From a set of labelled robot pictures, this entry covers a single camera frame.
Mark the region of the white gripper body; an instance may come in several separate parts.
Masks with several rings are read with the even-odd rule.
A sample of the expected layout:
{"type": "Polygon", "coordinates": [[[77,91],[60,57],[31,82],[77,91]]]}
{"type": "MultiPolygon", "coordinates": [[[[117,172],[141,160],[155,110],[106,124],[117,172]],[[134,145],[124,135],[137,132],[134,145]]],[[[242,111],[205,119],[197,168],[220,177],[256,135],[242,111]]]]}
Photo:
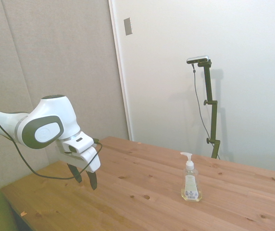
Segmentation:
{"type": "Polygon", "coordinates": [[[97,155],[97,146],[93,142],[83,141],[56,141],[60,150],[60,159],[68,164],[95,172],[100,167],[100,160],[97,155]]]}

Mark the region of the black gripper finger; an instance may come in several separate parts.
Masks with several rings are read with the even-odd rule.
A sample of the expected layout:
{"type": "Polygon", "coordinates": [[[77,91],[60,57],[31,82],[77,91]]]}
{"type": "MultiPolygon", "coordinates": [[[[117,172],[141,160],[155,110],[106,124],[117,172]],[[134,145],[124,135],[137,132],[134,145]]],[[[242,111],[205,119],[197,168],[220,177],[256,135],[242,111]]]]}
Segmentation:
{"type": "Polygon", "coordinates": [[[73,165],[71,165],[71,164],[67,164],[67,165],[68,165],[69,170],[71,171],[71,173],[72,173],[74,179],[75,179],[78,183],[81,183],[81,182],[82,182],[82,177],[81,177],[81,175],[80,175],[80,173],[79,173],[77,167],[76,167],[76,166],[73,166],[73,165]]]}
{"type": "Polygon", "coordinates": [[[90,182],[90,185],[91,185],[91,188],[93,190],[96,190],[97,188],[97,175],[96,175],[96,172],[89,172],[89,171],[86,171],[87,175],[88,175],[88,178],[89,178],[89,182],[90,182]]]}

